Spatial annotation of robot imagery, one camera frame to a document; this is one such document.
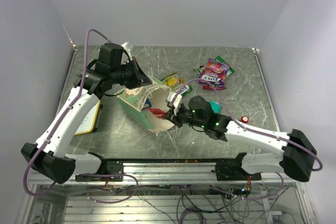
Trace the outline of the red snack packet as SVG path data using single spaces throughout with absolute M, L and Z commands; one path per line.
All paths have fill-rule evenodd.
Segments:
M 166 112 L 162 111 L 161 109 L 147 108 L 147 110 L 150 111 L 158 119 L 163 119 L 166 115 Z

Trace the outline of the green printed paper bag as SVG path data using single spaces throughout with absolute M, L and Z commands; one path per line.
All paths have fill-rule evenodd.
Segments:
M 165 119 L 156 118 L 147 108 L 157 108 L 164 112 L 169 111 L 167 96 L 171 88 L 157 78 L 149 75 L 152 84 L 136 89 L 125 89 L 117 96 L 123 111 L 137 123 L 152 133 L 167 132 L 174 124 Z

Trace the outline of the purple candy packet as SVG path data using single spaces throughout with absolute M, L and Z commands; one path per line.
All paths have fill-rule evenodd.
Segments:
M 203 80 L 203 81 L 199 81 L 199 84 L 203 86 L 202 87 L 203 90 L 213 90 L 213 89 L 225 90 L 227 89 L 225 83 L 222 81 L 214 82 L 214 81 L 204 81 Z

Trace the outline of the teal mint snack packet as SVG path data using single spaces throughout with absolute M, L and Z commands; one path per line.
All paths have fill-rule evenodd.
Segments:
M 217 113 L 217 114 L 220 114 L 221 113 L 221 110 L 222 110 L 222 105 L 220 102 L 215 102 L 215 101 L 209 101 L 211 107 L 212 107 L 212 110 Z

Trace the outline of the green yellow candy packet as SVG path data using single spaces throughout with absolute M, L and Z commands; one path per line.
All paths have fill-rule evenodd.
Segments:
M 235 70 L 221 57 L 221 56 L 217 56 L 215 58 L 215 60 L 223 63 L 223 64 L 226 64 L 228 65 L 228 71 L 227 71 L 227 75 L 226 76 L 229 76 L 231 74 L 233 74 L 235 72 Z M 205 69 L 205 66 L 199 66 L 198 68 L 194 69 L 193 71 L 195 71 L 196 73 L 198 74 L 201 74 L 201 72 Z

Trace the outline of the purple white snack packet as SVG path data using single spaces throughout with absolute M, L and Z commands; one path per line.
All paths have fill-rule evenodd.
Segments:
M 226 79 L 228 65 L 223 64 L 215 59 L 209 58 L 205 69 L 199 76 L 199 81 L 222 81 Z

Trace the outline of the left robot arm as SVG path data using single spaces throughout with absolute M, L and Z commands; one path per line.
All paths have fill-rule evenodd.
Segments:
M 21 153 L 29 167 L 63 184 L 72 175 L 89 174 L 94 180 L 107 175 L 107 161 L 95 153 L 68 155 L 68 146 L 78 127 L 114 84 L 127 89 L 151 85 L 136 59 L 131 56 L 132 44 L 105 43 L 98 59 L 85 64 L 79 73 L 68 100 L 51 125 L 35 143 L 25 143 Z

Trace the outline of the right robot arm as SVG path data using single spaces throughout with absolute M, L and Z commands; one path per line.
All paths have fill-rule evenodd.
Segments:
M 214 140 L 241 141 L 265 151 L 264 154 L 240 154 L 238 163 L 231 167 L 236 179 L 255 173 L 284 173 L 299 182 L 310 180 L 317 151 L 302 131 L 293 129 L 286 133 L 249 126 L 214 112 L 211 104 L 199 95 L 185 106 L 182 96 L 171 92 L 166 102 L 169 110 L 164 119 L 177 127 L 188 125 Z

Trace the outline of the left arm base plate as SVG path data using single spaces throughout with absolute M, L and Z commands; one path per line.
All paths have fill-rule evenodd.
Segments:
M 112 181 L 121 182 L 123 174 L 123 164 L 120 161 L 104 161 L 98 171 L 92 175 L 80 174 L 75 176 L 77 182 L 101 182 Z

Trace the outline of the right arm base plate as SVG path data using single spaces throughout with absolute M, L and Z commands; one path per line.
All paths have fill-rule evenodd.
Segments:
M 216 163 L 211 170 L 216 175 L 218 181 L 252 181 L 261 180 L 261 173 L 248 174 L 241 168 L 241 163 L 234 159 L 222 159 Z

